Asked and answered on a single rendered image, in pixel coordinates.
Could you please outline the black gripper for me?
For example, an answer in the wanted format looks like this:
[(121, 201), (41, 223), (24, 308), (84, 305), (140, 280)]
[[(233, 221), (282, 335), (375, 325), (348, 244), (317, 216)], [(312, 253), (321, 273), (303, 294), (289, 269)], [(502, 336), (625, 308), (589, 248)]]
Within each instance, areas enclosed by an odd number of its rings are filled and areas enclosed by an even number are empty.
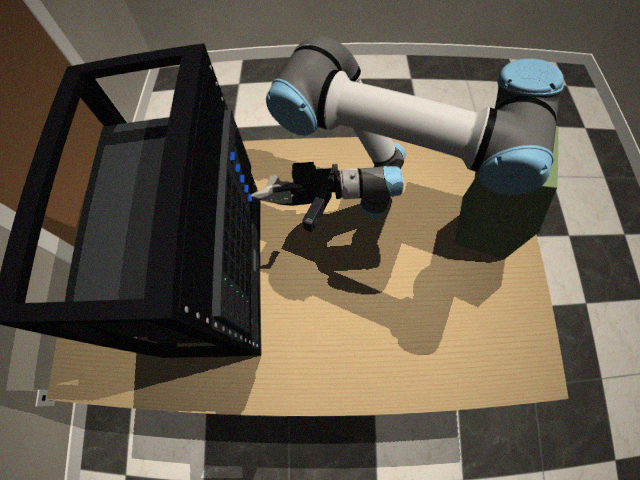
[(336, 199), (342, 198), (338, 164), (332, 164), (332, 168), (316, 169), (314, 162), (293, 163), (292, 179), (291, 183), (282, 182), (277, 175), (272, 175), (266, 189), (253, 193), (251, 196), (254, 199), (277, 205), (306, 205), (313, 202), (322, 184), (325, 184), (332, 188), (332, 192), (335, 192)]

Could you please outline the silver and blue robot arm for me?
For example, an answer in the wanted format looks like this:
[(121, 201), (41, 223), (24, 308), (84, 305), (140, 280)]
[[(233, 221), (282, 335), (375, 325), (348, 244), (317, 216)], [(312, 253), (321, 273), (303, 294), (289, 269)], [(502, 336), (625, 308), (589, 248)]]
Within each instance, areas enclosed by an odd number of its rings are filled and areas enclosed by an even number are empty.
[(495, 109), (472, 112), (362, 84), (358, 63), (335, 39), (312, 37), (296, 48), (272, 82), (267, 108), (297, 135), (355, 128), (374, 167), (342, 169), (341, 189), (343, 199), (361, 198), (366, 217), (381, 217), (390, 196), (403, 192), (406, 152), (391, 138), (461, 158), (496, 193), (530, 193), (547, 181), (564, 80), (551, 63), (508, 63), (497, 81)]

